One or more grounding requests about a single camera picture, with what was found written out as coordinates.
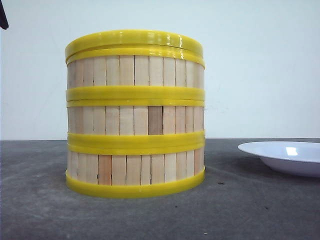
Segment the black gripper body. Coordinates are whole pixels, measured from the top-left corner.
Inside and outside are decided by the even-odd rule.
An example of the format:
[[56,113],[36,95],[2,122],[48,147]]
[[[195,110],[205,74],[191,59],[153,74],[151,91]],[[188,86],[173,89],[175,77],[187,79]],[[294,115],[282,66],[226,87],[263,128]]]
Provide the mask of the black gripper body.
[[9,28],[9,23],[8,23],[6,13],[1,0],[0,0],[0,27],[3,30],[7,30]]

